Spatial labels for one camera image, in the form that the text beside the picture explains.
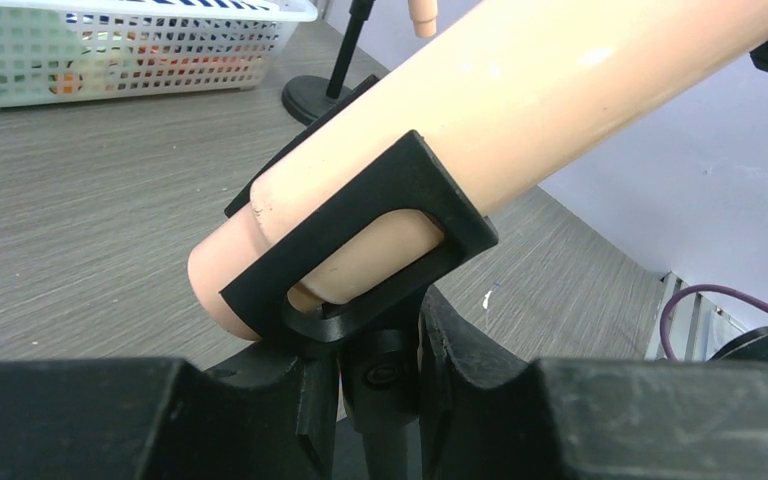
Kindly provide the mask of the peach microphone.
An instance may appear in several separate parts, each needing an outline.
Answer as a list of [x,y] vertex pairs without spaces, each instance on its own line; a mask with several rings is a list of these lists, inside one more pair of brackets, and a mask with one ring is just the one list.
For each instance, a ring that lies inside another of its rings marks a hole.
[[[610,135],[768,40],[768,1],[483,1],[384,76],[408,96],[463,109],[475,165],[494,171],[485,218]],[[235,264],[211,238],[190,286],[217,319]]]
[[436,34],[437,0],[408,0],[408,10],[416,37],[430,38]]

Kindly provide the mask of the white plastic basket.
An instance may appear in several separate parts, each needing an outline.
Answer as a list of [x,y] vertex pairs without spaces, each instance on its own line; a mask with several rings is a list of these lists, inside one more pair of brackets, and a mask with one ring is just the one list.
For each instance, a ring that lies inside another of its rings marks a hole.
[[0,109],[254,88],[319,15],[308,1],[269,2],[280,9],[0,1]]

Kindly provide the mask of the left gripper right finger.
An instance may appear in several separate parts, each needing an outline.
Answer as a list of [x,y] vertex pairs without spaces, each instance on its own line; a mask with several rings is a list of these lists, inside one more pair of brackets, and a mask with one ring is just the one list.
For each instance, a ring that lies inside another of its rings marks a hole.
[[768,479],[768,358],[525,362],[423,301],[428,479]]

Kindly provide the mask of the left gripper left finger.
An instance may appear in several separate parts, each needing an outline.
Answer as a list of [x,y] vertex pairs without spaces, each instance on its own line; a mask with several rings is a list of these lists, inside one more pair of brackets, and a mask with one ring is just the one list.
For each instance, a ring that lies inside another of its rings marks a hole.
[[327,479],[337,366],[270,345],[0,362],[0,479]]

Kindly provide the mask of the black stand front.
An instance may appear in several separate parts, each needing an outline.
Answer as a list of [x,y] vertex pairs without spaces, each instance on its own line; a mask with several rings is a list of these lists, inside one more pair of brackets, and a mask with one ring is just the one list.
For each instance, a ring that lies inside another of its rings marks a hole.
[[307,126],[327,113],[351,90],[344,85],[362,29],[372,12],[374,0],[353,0],[349,21],[329,78],[301,75],[283,88],[281,102],[298,122]]

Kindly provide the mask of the black stand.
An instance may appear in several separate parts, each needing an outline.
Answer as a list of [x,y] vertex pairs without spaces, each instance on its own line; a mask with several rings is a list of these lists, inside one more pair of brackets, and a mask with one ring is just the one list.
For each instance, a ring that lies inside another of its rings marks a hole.
[[211,238],[235,264],[218,321],[337,356],[373,479],[411,470],[426,293],[498,240],[475,116],[474,102],[456,109],[370,77],[264,166]]
[[298,122],[307,126],[327,113],[351,90],[344,85],[362,29],[372,12],[374,0],[353,0],[349,21],[329,78],[301,75],[283,88],[281,102]]

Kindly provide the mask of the blue striped cloth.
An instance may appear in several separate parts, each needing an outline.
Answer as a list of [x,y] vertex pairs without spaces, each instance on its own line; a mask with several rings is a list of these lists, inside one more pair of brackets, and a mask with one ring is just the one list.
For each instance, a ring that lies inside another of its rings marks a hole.
[[280,6],[276,3],[261,0],[145,0],[145,3],[202,9],[218,8],[236,11],[278,11],[280,9]]

